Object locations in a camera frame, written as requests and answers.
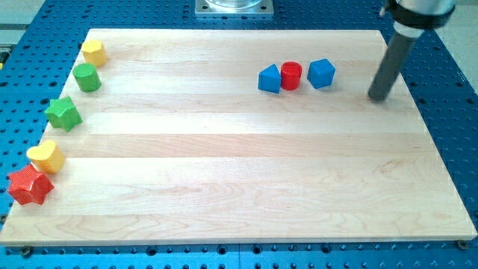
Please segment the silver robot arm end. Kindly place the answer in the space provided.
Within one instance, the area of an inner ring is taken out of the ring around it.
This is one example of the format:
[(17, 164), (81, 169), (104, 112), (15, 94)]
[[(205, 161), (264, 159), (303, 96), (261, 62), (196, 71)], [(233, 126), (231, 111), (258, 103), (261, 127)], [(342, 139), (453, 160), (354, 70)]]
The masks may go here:
[(394, 30), (408, 38), (444, 27), (456, 8), (455, 0), (384, 0), (379, 15), (390, 13)]

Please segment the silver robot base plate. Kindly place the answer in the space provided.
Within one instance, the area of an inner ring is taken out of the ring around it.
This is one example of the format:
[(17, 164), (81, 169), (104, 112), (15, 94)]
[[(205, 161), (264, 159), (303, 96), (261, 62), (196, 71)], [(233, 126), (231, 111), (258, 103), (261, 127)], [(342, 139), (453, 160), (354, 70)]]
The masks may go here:
[(196, 0), (196, 17), (272, 17), (273, 0)]

